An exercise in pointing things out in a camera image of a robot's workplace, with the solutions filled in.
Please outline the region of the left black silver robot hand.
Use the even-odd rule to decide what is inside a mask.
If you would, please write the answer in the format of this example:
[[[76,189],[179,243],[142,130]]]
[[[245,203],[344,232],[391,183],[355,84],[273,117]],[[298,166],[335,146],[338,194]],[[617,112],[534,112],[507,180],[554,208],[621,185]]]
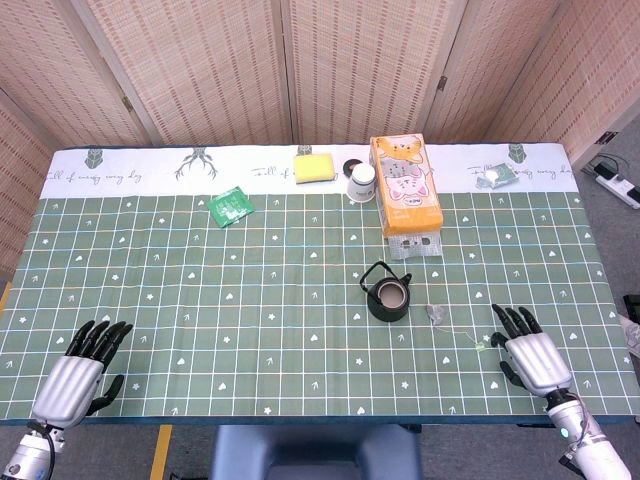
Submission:
[[[33,419],[66,430],[109,406],[120,393],[118,374],[104,395],[96,392],[109,364],[133,326],[124,321],[86,322],[51,369],[33,404]]]

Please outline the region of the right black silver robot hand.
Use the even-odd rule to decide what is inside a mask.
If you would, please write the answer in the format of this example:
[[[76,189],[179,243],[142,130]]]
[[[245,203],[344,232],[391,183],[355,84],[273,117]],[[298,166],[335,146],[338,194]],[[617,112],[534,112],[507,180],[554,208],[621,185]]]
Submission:
[[[507,380],[537,397],[568,390],[573,383],[572,373],[534,315],[523,306],[514,310],[492,304],[491,308],[506,331],[506,335],[494,332],[490,342],[510,355],[512,363],[500,362]]]

